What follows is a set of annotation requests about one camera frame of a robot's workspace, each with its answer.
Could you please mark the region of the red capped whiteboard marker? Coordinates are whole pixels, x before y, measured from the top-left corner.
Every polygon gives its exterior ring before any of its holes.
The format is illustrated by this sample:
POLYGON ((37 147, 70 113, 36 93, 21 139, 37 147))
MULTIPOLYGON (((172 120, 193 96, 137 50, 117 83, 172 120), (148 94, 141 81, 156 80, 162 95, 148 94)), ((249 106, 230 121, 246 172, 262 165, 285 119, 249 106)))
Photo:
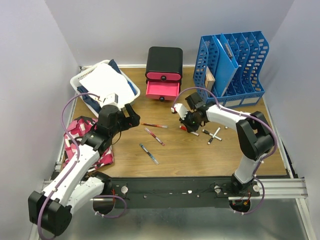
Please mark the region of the red capped whiteboard marker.
POLYGON ((193 135, 195 135, 195 136, 199 136, 199 134, 198 134, 197 132, 188 131, 185 126, 180 125, 179 128, 180 128, 181 130, 183 130, 183 131, 186 131, 186 132, 190 133, 190 134, 193 134, 193 135))

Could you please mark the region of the pink drawer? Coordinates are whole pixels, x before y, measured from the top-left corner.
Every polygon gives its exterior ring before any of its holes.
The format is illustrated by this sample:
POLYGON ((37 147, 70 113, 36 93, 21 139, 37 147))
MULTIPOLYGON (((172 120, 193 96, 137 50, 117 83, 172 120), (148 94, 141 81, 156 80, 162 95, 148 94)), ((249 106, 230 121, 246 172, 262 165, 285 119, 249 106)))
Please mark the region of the pink drawer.
POLYGON ((146 97, 160 101, 173 101, 180 93, 181 84, 178 81, 148 81, 146 97))

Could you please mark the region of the orange cover paperback book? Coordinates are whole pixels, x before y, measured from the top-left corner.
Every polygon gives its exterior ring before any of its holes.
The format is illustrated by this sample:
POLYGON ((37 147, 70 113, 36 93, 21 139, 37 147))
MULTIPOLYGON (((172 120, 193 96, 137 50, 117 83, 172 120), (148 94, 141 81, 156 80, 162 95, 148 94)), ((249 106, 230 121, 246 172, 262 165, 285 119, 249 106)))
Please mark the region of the orange cover paperback book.
POLYGON ((211 93, 214 93, 214 83, 215 83, 215 81, 216 80, 215 80, 214 75, 210 71, 209 67, 207 67, 206 71, 205 71, 204 86, 211 93))

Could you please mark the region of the blue file folder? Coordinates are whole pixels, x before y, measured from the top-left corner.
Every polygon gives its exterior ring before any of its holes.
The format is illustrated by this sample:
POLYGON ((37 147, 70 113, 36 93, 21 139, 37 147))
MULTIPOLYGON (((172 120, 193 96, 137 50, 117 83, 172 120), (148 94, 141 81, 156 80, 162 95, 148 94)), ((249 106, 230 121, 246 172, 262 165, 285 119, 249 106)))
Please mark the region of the blue file folder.
POLYGON ((214 35, 213 40, 218 49, 218 59, 214 73, 214 88, 217 96, 223 97, 238 70, 239 65, 229 41, 224 34, 220 34, 219 37, 214 35))

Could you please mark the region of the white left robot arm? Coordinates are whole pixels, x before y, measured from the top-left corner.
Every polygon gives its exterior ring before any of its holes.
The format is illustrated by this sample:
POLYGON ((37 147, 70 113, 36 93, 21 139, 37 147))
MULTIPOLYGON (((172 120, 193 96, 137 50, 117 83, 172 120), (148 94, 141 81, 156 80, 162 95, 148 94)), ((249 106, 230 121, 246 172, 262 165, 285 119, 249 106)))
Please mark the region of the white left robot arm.
POLYGON ((140 116, 129 103, 125 109, 124 112, 114 105, 103 106, 97 122, 75 145, 76 153, 59 175, 42 192, 33 191, 29 195, 29 220, 37 226, 41 239, 46 239, 43 230, 53 237, 60 236, 68 228, 73 213, 86 201, 96 196, 115 198, 111 195, 111 181, 104 173, 96 173, 82 186, 78 183, 112 145, 115 135, 140 124, 140 116))

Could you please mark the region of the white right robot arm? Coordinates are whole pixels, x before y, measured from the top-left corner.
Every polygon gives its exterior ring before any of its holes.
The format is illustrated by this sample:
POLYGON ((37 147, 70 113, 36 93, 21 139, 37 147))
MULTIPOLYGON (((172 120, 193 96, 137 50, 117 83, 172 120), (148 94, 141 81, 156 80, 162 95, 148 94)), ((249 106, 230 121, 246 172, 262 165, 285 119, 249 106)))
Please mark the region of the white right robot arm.
POLYGON ((242 158, 231 175, 229 185, 232 194, 243 195, 252 185, 262 161, 277 144, 277 138, 264 114, 259 111, 242 113, 216 102, 205 103, 197 92, 185 100, 190 109, 175 102, 171 112, 179 115, 179 121, 186 127, 187 132, 196 132, 200 126, 207 123, 224 125, 236 132, 242 158))

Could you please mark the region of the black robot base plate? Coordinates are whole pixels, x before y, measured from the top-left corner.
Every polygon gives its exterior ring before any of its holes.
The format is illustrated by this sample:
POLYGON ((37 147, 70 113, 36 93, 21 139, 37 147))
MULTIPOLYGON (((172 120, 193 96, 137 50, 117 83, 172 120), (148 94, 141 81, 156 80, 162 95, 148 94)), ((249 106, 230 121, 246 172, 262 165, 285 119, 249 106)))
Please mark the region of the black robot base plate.
POLYGON ((114 192, 129 209, 228 208, 230 201, 261 197, 257 182, 237 191, 229 176, 113 177, 114 192))

